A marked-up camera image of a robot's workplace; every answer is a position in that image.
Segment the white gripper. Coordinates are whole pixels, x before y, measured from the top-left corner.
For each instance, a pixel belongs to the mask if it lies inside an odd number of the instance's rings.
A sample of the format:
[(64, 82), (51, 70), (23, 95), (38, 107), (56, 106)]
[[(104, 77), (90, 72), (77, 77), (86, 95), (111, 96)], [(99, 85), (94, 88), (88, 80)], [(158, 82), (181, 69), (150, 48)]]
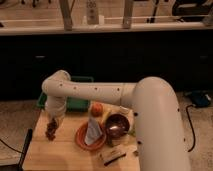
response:
[(66, 112), (67, 99), (63, 97), (48, 96), (45, 102), (45, 111), (50, 118), (58, 118)]

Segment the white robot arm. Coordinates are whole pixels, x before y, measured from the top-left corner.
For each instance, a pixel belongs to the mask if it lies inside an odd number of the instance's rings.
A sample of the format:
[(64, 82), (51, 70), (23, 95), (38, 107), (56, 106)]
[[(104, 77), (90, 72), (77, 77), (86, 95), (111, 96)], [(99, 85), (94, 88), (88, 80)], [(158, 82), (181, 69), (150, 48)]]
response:
[(68, 97), (123, 106), (133, 110), (140, 171), (191, 171), (177, 96), (162, 78), (137, 83), (73, 82), (58, 70), (42, 82), (54, 112)]

